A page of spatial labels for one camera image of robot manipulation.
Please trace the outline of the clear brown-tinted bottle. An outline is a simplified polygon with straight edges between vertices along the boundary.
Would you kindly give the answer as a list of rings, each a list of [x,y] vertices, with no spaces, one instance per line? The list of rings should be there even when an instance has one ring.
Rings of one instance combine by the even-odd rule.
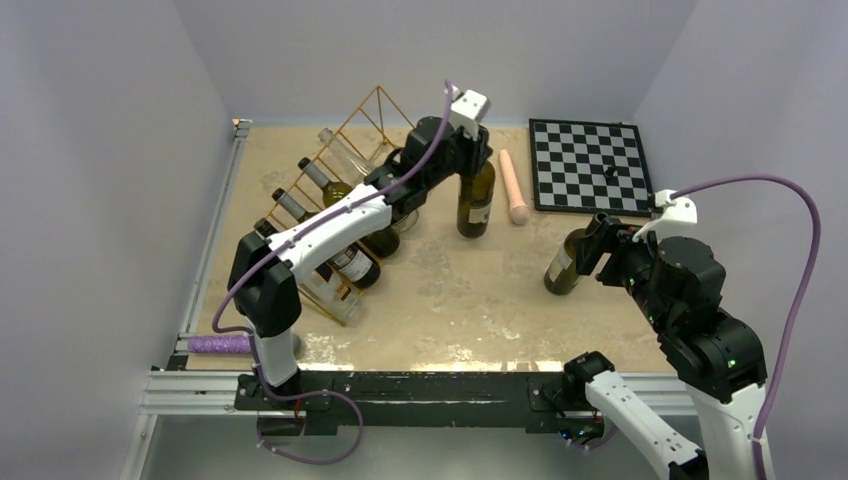
[[[332,156],[341,164],[345,171],[346,179],[352,186],[361,183],[377,166],[370,160],[353,151],[329,128],[324,128],[318,133],[321,143],[329,150]],[[403,234],[411,230],[419,220],[419,212],[413,211],[395,221],[391,227],[398,233]]]

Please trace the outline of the dark green wine bottle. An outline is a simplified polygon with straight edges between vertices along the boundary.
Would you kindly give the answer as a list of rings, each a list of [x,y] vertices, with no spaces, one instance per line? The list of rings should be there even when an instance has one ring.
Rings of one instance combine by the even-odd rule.
[[[297,200],[283,188],[277,188],[272,199],[289,213],[298,223],[316,216],[317,213],[306,210]],[[376,283],[381,274],[380,267],[360,247],[353,244],[332,256],[327,264],[334,267],[355,287],[368,288]]]

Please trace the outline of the clear glass liquor bottle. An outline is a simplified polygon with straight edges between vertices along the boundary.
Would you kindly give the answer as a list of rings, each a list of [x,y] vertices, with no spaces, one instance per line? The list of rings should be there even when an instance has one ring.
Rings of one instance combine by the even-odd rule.
[[[271,250],[289,240],[286,235],[280,237],[279,229],[264,217],[257,220],[253,227]],[[292,260],[295,257],[291,257],[291,254],[297,252],[296,248],[290,247],[283,250],[281,255],[285,260]],[[346,325],[359,305],[359,297],[354,293],[353,287],[343,280],[342,275],[329,262],[311,261],[304,264],[298,259],[295,260],[294,266],[299,288],[317,305],[316,308],[342,326]]]

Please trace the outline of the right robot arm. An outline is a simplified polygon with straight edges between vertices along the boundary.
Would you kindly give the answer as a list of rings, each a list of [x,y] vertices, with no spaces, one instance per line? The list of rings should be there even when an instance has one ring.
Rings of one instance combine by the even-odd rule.
[[[627,291],[686,386],[702,442],[666,423],[598,352],[566,363],[560,398],[604,414],[661,479],[772,478],[766,435],[755,429],[766,397],[762,343],[722,309],[725,270],[711,248],[689,237],[640,238],[599,213],[566,237],[558,259],[564,276],[594,275]]]

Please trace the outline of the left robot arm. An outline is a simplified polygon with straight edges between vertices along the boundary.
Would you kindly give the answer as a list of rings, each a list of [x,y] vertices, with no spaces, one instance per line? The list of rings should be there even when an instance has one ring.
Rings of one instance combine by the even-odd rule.
[[[491,153],[489,131],[479,123],[466,127],[425,117],[399,153],[335,204],[267,240],[256,234],[241,239],[225,300],[248,321],[264,401],[284,409],[297,399],[293,326],[302,312],[299,286],[308,274],[424,205],[429,192],[448,177],[478,174]]]

